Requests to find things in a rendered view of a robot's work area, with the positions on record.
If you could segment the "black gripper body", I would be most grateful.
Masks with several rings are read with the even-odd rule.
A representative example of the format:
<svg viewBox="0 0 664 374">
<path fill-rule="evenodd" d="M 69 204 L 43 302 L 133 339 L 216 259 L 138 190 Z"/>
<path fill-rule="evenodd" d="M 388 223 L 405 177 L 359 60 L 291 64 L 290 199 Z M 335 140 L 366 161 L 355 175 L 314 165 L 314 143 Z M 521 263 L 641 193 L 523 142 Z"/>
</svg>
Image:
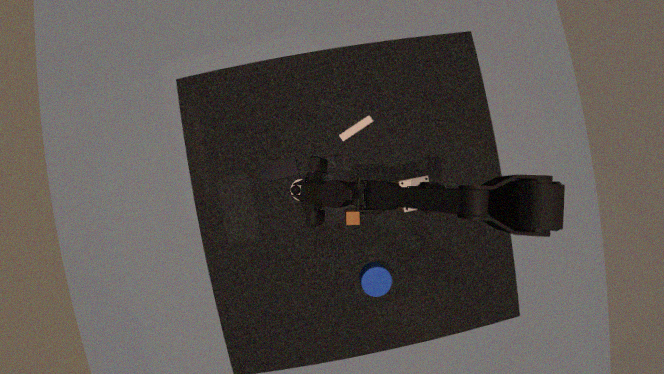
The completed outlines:
<svg viewBox="0 0 664 374">
<path fill-rule="evenodd" d="M 324 185 L 327 181 L 322 181 L 322 173 L 327 173 L 327 164 L 328 161 L 324 158 L 310 156 L 309 169 L 315 172 L 309 173 L 309 182 Z M 322 209 L 322 207 L 318 208 L 318 212 L 308 212 L 306 214 L 307 226 L 315 227 L 324 223 L 325 211 L 320 209 Z"/>
</svg>

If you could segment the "glass french press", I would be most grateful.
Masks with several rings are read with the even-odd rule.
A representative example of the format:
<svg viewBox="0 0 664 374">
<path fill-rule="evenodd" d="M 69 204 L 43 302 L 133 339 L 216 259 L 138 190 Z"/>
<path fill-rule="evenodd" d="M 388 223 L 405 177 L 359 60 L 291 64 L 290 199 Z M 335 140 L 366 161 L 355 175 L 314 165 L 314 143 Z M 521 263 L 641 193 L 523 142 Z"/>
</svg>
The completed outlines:
<svg viewBox="0 0 664 374">
<path fill-rule="evenodd" d="M 303 180 L 303 179 L 298 179 L 298 180 L 294 181 L 293 183 L 296 183 L 296 182 L 301 181 L 301 180 Z M 301 192 L 301 185 L 293 185 L 293 184 L 291 185 L 291 194 L 292 195 L 300 195 L 300 192 Z M 295 197 L 293 197 L 293 198 L 298 200 Z M 300 201 L 300 200 L 298 200 L 298 201 Z"/>
</svg>

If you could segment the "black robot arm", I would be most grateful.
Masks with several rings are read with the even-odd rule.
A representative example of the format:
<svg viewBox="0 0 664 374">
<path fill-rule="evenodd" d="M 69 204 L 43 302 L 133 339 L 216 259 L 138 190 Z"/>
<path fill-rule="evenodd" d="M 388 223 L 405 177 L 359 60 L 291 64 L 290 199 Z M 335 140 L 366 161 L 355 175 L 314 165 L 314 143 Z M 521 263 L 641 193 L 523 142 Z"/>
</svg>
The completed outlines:
<svg viewBox="0 0 664 374">
<path fill-rule="evenodd" d="M 363 180 L 368 181 L 366 187 Z M 311 212 L 323 206 L 356 205 L 361 214 L 381 214 L 403 207 L 483 220 L 513 235 L 549 237 L 550 231 L 563 229 L 564 193 L 565 185 L 553 182 L 549 175 L 502 176 L 481 185 L 459 185 L 458 189 L 437 182 L 401 187 L 387 179 L 357 177 L 357 182 L 303 182 L 299 200 L 304 210 Z M 362 208 L 365 201 L 366 208 Z"/>
</svg>

